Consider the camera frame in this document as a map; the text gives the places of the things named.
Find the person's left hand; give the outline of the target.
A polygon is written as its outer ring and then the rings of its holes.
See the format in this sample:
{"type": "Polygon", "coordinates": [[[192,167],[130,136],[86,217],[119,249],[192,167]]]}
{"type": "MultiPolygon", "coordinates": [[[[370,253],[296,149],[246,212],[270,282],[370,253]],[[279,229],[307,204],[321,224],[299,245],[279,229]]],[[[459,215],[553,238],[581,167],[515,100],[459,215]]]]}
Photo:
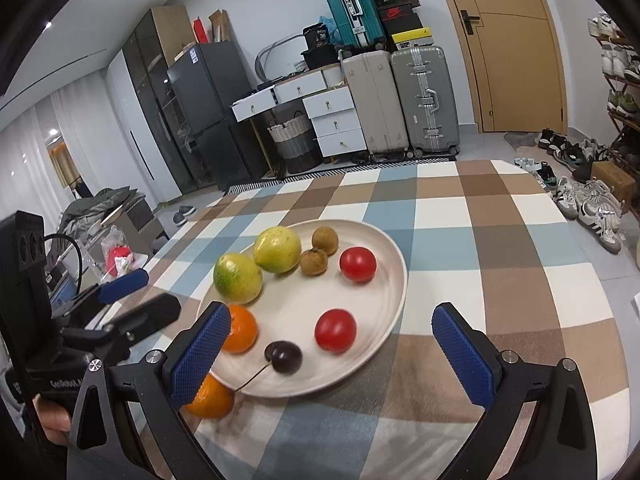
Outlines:
{"type": "Polygon", "coordinates": [[[58,404],[43,399],[40,394],[35,396],[32,403],[47,439],[56,445],[68,445],[68,435],[72,426],[68,411],[58,404]]]}

